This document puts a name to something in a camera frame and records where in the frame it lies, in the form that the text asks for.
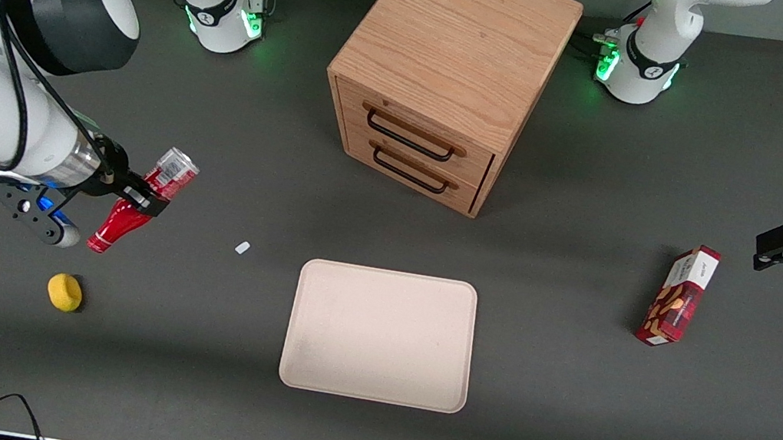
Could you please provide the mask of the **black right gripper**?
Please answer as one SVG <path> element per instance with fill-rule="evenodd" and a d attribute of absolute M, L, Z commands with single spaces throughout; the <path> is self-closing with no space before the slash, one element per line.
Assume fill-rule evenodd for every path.
<path fill-rule="evenodd" d="M 94 144 L 100 164 L 96 172 L 80 184 L 80 192 L 92 197 L 121 197 L 148 218 L 158 217 L 165 211 L 170 201 L 154 190 L 157 169 L 144 173 L 131 170 L 125 149 L 105 135 L 95 134 Z"/>

